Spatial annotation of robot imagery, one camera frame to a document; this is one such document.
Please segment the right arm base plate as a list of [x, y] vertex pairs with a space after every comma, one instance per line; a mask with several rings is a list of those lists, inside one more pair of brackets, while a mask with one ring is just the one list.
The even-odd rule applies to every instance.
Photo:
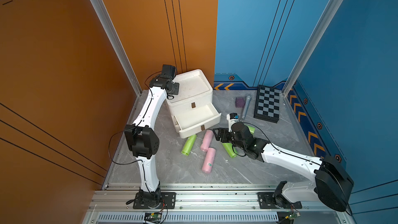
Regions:
[[297, 210], [302, 208], [300, 201], [291, 203], [282, 195], [274, 196], [272, 192], [257, 193], [260, 209], [292, 209]]

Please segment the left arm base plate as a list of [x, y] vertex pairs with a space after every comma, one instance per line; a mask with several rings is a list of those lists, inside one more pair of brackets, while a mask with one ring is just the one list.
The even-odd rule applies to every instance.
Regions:
[[176, 203], [175, 192], [149, 192], [139, 191], [134, 199], [134, 209], [161, 209], [165, 204], [166, 209], [174, 209]]

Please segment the white drawer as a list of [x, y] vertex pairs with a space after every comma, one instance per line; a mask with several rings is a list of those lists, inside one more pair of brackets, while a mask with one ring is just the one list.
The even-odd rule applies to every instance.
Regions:
[[173, 124], [180, 138], [189, 138], [194, 134], [210, 129], [220, 122], [219, 113], [212, 103], [172, 116]]

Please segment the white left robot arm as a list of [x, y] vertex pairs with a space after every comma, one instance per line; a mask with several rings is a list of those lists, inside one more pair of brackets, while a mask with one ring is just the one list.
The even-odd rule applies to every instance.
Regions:
[[126, 125], [124, 129], [127, 147], [136, 158], [140, 170], [141, 190], [152, 196], [160, 185], [155, 166], [160, 140], [155, 134], [154, 125], [163, 102], [179, 92], [179, 83], [174, 82], [174, 78], [174, 75], [160, 74], [151, 80], [142, 110], [133, 124]]

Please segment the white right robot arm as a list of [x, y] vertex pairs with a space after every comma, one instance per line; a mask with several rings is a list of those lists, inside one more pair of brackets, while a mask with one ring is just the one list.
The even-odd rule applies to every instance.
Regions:
[[334, 157], [311, 157], [286, 150], [268, 138], [254, 137], [243, 122], [212, 131], [217, 141], [232, 144], [242, 150], [246, 157], [275, 164], [307, 179], [299, 183], [281, 181], [271, 197], [276, 207], [295, 208], [305, 201], [321, 202], [337, 212], [350, 209], [349, 198], [354, 181]]

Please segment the white plastic drawer cabinet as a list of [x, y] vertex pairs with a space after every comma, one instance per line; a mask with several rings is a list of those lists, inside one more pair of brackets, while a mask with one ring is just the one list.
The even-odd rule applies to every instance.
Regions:
[[174, 82], [179, 83], [179, 93], [166, 101], [171, 117], [212, 103], [213, 88], [200, 69], [179, 74]]

